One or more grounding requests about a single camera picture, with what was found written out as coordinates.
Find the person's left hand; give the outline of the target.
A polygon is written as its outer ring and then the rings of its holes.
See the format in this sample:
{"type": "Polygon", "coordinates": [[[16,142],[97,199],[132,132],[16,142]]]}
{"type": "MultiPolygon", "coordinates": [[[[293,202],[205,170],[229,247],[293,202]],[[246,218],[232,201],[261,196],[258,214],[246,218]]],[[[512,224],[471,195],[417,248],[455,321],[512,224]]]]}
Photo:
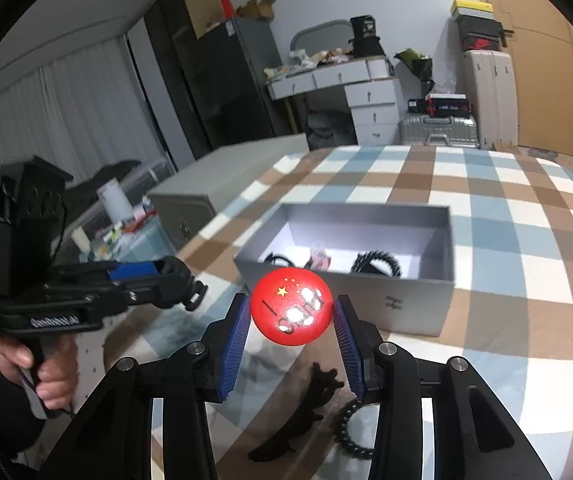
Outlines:
{"type": "MultiPolygon", "coordinates": [[[[59,336],[55,349],[38,370],[36,391],[49,410],[67,408],[78,386],[78,349],[74,335],[59,336]]],[[[21,383],[18,371],[30,370],[34,357],[29,348],[11,337],[0,337],[0,372],[11,382],[21,383]]]]}

